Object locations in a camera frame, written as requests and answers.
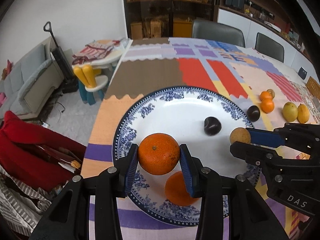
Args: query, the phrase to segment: colorful tablecloth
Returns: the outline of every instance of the colorful tablecloth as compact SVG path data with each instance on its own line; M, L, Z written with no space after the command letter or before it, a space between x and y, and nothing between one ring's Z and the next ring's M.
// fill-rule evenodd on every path
M283 127L283 105L292 101L310 109L309 122L318 123L320 114L312 96L297 73L254 49L190 38L163 38L133 41L113 76L101 103L82 167L82 176L98 175L113 166L113 137L124 113L148 93L168 86L190 85L218 92L242 110L259 105L262 91L273 89L275 109L261 113L255 128ZM277 152L284 158L305 158L286 147ZM263 175L256 186L291 239L298 236L298 213L269 199ZM91 197L89 231L94 240L94 196ZM129 198L118 199L118 212L124 239L194 240L196 227L177 227L156 220L141 211ZM224 239L228 239L228 218L224 219Z

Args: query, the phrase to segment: gray and white striped cloth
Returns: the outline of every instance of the gray and white striped cloth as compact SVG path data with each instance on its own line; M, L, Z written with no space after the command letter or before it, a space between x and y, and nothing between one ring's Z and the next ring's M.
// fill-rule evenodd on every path
M37 206L30 199L8 188L1 174L11 178L23 193L31 198L38 199ZM10 176L0 165L0 213L13 231L30 236L41 215L50 206L49 199L49 194L46 191L41 188L35 191L25 183Z

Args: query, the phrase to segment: blue floral pattern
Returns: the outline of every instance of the blue floral pattern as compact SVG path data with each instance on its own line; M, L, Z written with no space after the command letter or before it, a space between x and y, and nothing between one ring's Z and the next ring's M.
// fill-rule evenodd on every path
M148 115L157 108L161 101L169 102L172 100L184 99L189 94L192 98L197 98L206 102L219 102L225 112L229 113L234 120L241 120L247 127L252 127L245 113L227 98L215 92L196 87L173 87L162 89L147 95L135 103L125 114L115 133L113 142L113 160L126 156L131 144L137 137L137 130L134 129L133 121L139 119L148 119ZM255 185L260 174L260 169L256 166L247 165L247 171L244 175ZM174 205L169 200L163 203L152 201L152 197L146 192L150 191L150 185L147 179L143 177L140 170L136 171L130 199L143 211L150 216L170 223L173 225L195 226L198 225L200 211L193 205L180 207ZM223 196L223 215L228 216L228 198Z
M147 106L141 107L141 109L138 111L138 113L141 114L141 117L144 119L148 114L151 113L151 111L153 109L155 109L155 105L153 105L152 103L150 103Z

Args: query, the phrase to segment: yellow-green fruit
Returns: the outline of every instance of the yellow-green fruit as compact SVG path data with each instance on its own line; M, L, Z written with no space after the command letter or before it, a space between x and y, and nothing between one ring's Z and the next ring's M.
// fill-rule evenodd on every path
M234 129L230 134L230 143L234 143L235 141L243 142L243 143L251 143L250 133L246 128L238 127Z
M276 93L273 91L273 89L268 89L267 92L271 94L272 98L275 98Z
M300 104L298 106L298 121L300 123L306 123L309 121L309 117L310 117L310 113L307 106L304 104Z
M287 102L282 108L282 115L287 122L293 122L298 117L298 109L292 102Z

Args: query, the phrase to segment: blue and white plate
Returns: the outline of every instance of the blue and white plate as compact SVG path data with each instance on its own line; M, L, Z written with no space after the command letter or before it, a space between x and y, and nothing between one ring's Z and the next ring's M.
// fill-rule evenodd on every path
M204 133L204 119L218 118L222 129L215 136ZM245 113L227 98L215 92L196 87L170 87L155 91L135 103L124 115L113 141L113 161L127 155L132 143L140 142L153 133L171 135L179 144L187 144L192 156L220 175L234 178L244 174L256 184L260 169L234 158L229 150L229 136L237 127L252 127ZM201 200L181 207L166 199L164 186L177 171L154 176L138 165L131 200L145 213L160 221L180 226L196 226ZM224 196L224 217L228 216L228 201Z

